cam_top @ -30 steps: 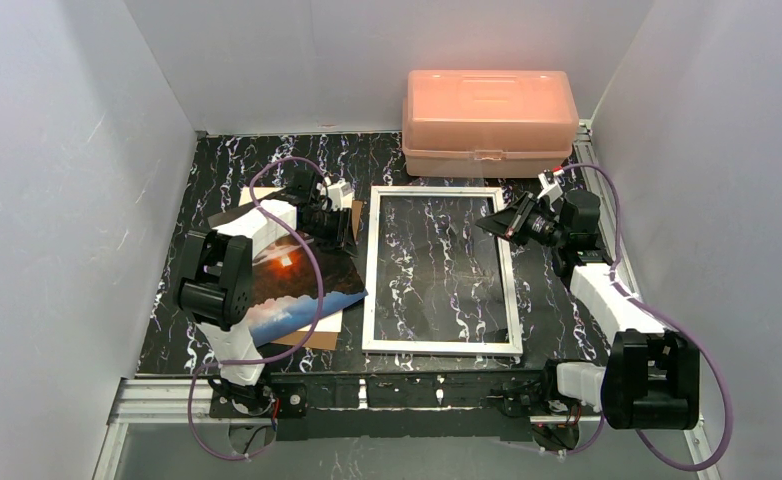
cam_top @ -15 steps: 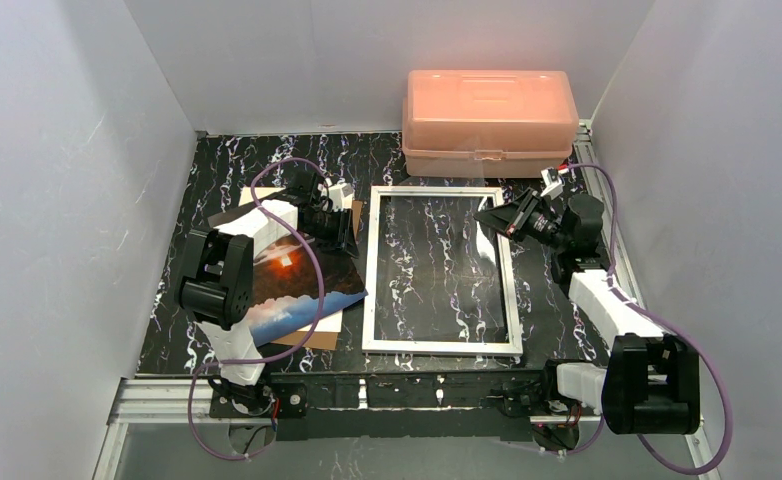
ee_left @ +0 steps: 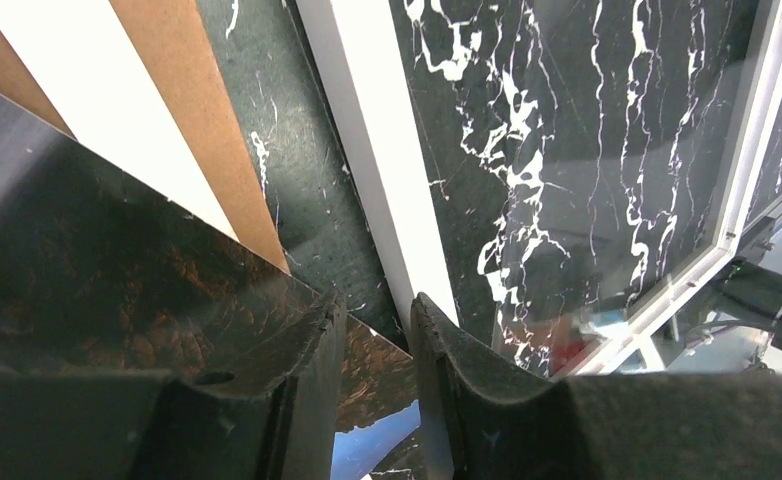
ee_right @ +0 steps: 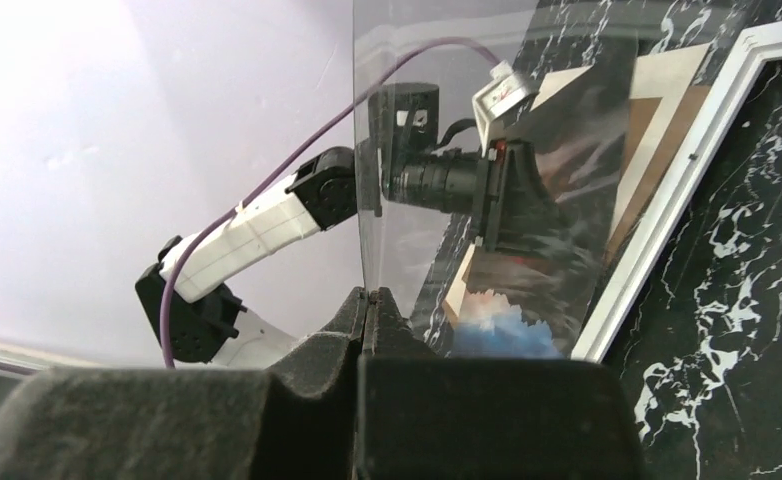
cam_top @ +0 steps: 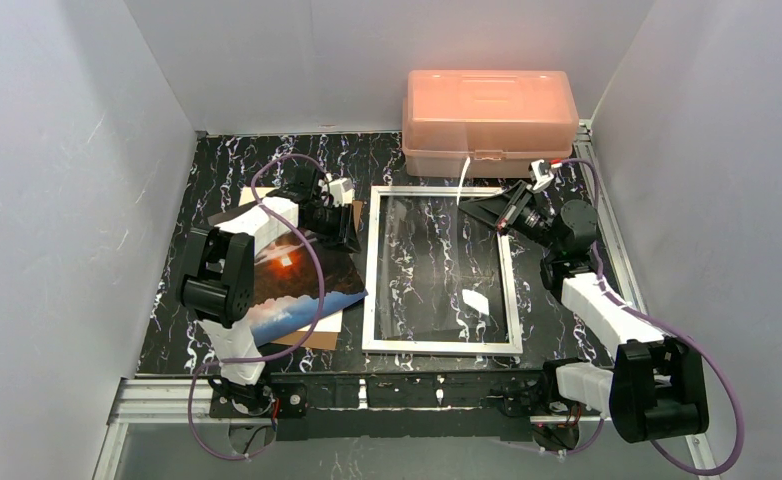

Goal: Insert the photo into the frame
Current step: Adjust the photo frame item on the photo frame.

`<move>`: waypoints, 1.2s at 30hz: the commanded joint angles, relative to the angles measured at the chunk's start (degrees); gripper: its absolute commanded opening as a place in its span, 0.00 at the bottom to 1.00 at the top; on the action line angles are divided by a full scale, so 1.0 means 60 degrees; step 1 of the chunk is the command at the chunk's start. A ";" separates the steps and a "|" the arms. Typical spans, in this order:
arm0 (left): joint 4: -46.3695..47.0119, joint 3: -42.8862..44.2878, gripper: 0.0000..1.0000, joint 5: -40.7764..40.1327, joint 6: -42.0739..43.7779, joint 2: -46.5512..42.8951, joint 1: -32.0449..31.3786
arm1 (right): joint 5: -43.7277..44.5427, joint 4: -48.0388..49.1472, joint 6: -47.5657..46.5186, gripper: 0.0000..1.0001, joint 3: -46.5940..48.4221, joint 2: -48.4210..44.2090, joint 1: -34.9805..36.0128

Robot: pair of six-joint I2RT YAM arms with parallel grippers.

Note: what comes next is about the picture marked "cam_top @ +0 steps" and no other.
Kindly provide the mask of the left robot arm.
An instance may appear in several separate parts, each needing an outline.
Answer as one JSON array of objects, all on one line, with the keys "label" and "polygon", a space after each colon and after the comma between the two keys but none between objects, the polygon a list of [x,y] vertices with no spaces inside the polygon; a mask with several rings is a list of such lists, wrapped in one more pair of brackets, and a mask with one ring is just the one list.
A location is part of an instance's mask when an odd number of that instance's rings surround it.
[{"label": "left robot arm", "polygon": [[355,188],[318,166],[190,230],[176,294],[220,362],[222,383],[250,386],[260,347],[362,301]]}]

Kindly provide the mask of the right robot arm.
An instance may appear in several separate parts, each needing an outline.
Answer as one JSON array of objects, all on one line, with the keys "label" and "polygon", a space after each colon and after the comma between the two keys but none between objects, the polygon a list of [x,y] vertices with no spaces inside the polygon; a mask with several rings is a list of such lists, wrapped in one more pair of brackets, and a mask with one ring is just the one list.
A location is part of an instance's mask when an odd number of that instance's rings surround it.
[{"label": "right robot arm", "polygon": [[629,312],[611,289],[596,257],[595,203],[569,200],[553,211],[540,204],[560,164],[534,161],[530,180],[458,204],[495,232],[516,232],[542,246],[543,286],[615,356],[610,369],[580,359],[546,362],[532,404],[584,405],[610,419],[628,443],[705,432],[710,420],[703,358],[683,339]]}]

